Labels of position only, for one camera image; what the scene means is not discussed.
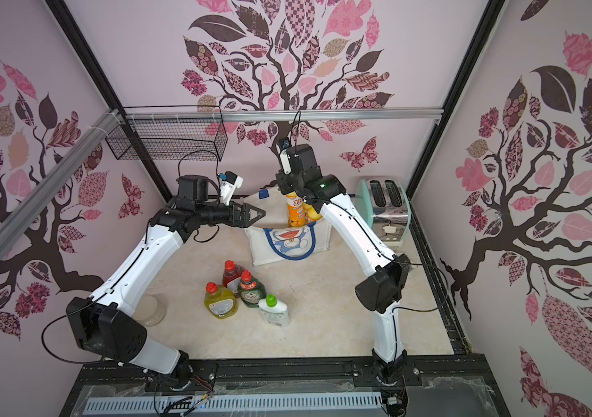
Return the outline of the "orange dish soap bottle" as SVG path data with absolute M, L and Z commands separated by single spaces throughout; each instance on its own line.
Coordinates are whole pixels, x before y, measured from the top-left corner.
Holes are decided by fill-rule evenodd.
M 288 207 L 288 221 L 292 228 L 300 228 L 306 225 L 306 212 L 304 212 L 303 199 L 292 192 L 286 195 Z
M 306 206 L 306 215 L 307 215 L 307 222 L 309 222 L 309 223 L 316 222 L 322 218 L 322 215 L 320 215 L 320 213 L 318 213 L 318 211 L 315 210 L 315 208 L 313 208 L 313 206 L 310 206 L 310 205 Z

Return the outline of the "white canvas shopping bag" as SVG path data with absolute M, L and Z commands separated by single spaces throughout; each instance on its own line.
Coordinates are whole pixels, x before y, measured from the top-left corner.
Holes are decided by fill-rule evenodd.
M 330 248 L 330 222 L 319 219 L 292 227 L 288 198 L 277 187 L 262 189 L 244 197 L 242 202 L 266 212 L 264 217 L 245 229 L 254 267 L 281 261 L 300 262 Z

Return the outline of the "red liquid soap bottle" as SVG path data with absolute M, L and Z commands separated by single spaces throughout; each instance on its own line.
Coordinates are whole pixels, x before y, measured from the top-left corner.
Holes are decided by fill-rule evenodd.
M 240 264 L 227 260 L 224 265 L 222 277 L 223 286 L 231 290 L 235 295 L 238 295 L 239 283 L 244 271 L 245 268 Z

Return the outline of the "dark green soap bottle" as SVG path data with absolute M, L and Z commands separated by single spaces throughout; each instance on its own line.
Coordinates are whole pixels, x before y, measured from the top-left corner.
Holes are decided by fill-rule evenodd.
M 240 276 L 238 294 L 243 304 L 249 308 L 259 307 L 259 302 L 267 297 L 265 285 L 249 270 L 244 270 Z

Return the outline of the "yellow-green soap bottle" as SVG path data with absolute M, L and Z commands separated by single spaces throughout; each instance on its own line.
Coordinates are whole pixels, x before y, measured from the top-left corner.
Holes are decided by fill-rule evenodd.
M 204 304 L 209 313 L 220 320 L 233 316 L 238 310 L 234 293 L 216 283 L 207 283 Z

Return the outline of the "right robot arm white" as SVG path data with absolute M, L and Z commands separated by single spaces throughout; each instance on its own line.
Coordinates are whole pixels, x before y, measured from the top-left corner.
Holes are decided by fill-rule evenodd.
M 372 312 L 374 344 L 372 354 L 380 378 L 389 381 L 407 361 L 400 335 L 397 312 L 402 291 L 411 270 L 406 255 L 396 255 L 387 247 L 356 210 L 351 197 L 334 175 L 320 175 L 319 169 L 276 174 L 278 188 L 284 194 L 296 193 L 313 206 L 343 238 L 355 255 L 365 279 L 355 287 L 355 295 Z

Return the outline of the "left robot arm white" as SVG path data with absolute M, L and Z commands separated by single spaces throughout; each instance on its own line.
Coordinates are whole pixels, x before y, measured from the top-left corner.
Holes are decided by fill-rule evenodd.
M 79 349 L 164 375 L 178 387 L 192 374 L 188 354 L 157 342 L 134 318 L 141 297 L 166 261 L 202 225 L 246 229 L 266 212 L 248 203 L 187 203 L 163 208 L 148 222 L 143 239 L 110 278 L 66 309 Z

